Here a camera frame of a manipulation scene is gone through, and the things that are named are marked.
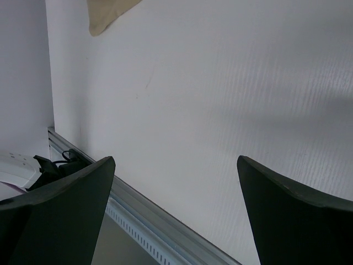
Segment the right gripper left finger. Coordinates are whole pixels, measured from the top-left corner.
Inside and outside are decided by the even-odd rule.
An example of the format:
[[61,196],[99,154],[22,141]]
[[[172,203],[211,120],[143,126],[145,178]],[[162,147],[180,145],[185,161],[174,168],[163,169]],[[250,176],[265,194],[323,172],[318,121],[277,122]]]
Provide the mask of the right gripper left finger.
[[114,179],[109,157],[1,201],[1,264],[91,264]]

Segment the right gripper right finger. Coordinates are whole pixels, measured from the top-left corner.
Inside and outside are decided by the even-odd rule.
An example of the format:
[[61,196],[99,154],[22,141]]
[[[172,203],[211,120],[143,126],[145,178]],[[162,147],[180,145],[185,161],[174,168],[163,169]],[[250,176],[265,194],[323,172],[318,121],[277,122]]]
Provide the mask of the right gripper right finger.
[[261,264],[352,264],[352,202],[239,156],[237,170]]

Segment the beige t shirt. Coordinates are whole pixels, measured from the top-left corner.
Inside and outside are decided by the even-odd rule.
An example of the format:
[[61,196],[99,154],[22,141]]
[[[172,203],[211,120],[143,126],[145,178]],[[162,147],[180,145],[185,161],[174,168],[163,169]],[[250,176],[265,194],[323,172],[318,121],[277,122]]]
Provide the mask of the beige t shirt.
[[141,0],[87,0],[91,36],[100,35],[119,16],[140,2]]

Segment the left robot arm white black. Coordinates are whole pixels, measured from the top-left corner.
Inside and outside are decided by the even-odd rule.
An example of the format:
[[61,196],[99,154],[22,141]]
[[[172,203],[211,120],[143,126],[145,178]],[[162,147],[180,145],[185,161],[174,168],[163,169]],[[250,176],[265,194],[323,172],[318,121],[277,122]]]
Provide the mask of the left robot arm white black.
[[73,149],[63,151],[59,161],[1,151],[1,200],[45,186],[91,164]]

